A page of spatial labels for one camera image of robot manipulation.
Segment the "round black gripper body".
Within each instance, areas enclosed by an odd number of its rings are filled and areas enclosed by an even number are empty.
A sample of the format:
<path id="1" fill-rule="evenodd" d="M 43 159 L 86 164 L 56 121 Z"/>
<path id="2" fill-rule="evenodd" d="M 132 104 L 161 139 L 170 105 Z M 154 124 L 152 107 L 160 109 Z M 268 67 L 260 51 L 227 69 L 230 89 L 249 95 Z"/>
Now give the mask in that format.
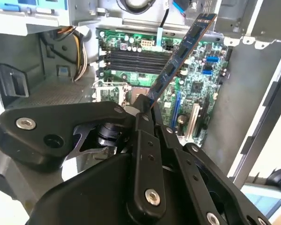
<path id="1" fill-rule="evenodd" d="M 49 190 L 30 225 L 200 225 L 182 178 L 151 153 L 115 155 Z"/>

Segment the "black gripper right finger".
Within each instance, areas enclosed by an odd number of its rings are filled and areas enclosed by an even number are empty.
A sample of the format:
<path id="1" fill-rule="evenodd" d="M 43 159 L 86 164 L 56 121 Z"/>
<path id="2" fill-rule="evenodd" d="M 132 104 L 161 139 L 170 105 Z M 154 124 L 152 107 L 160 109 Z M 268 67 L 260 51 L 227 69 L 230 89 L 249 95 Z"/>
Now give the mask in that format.
<path id="1" fill-rule="evenodd" d="M 163 124 L 158 104 L 154 125 L 161 139 L 163 159 L 174 166 L 184 186 L 186 209 L 196 225 L 268 225 L 269 220 L 194 143 L 182 146 L 173 130 Z"/>

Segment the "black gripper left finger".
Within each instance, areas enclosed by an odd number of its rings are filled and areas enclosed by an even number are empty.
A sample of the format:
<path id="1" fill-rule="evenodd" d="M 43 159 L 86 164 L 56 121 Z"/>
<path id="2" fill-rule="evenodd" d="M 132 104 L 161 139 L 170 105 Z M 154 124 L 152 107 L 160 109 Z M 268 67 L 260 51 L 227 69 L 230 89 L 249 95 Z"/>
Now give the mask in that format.
<path id="1" fill-rule="evenodd" d="M 52 188 L 119 154 L 161 155 L 153 107 L 114 102 L 51 105 L 0 115 L 0 177 L 29 216 Z"/>

